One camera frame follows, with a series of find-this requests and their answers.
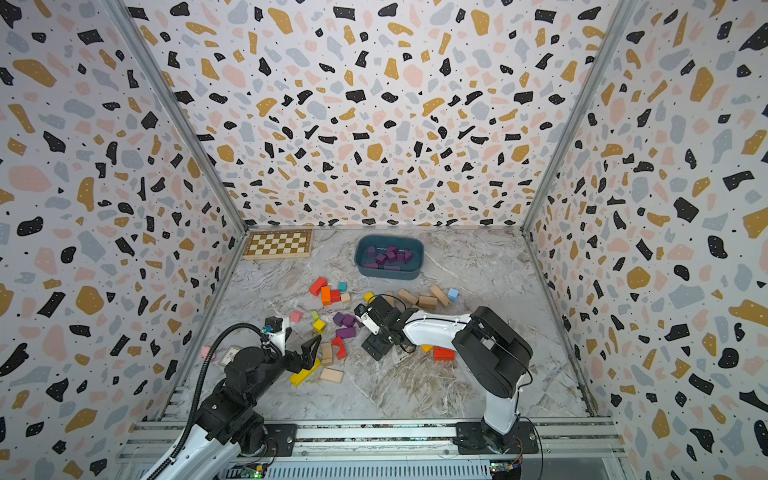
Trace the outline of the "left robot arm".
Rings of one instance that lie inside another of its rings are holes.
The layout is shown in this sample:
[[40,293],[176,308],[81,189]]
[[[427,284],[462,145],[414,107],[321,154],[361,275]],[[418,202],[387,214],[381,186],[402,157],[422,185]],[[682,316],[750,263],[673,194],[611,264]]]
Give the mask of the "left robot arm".
[[214,479],[245,457],[261,478],[274,460],[290,456],[297,426],[268,426],[255,407],[284,372],[308,373],[318,365],[321,337],[304,342],[297,353],[284,349],[287,335],[268,333],[262,345],[236,353],[224,368],[224,380],[191,408],[179,438],[143,477]]

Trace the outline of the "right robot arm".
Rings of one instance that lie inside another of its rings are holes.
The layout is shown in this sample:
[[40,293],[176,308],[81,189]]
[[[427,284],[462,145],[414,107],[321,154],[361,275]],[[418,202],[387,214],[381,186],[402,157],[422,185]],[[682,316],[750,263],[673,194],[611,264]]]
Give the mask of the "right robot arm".
[[485,410],[478,434],[459,434],[456,444],[472,450],[505,453],[520,419],[520,394],[533,380],[531,346],[488,307],[472,313],[440,315],[416,306],[397,306],[383,295],[357,305],[355,316],[370,331],[363,349],[376,361],[392,347],[404,351],[428,345],[456,354],[485,390]]

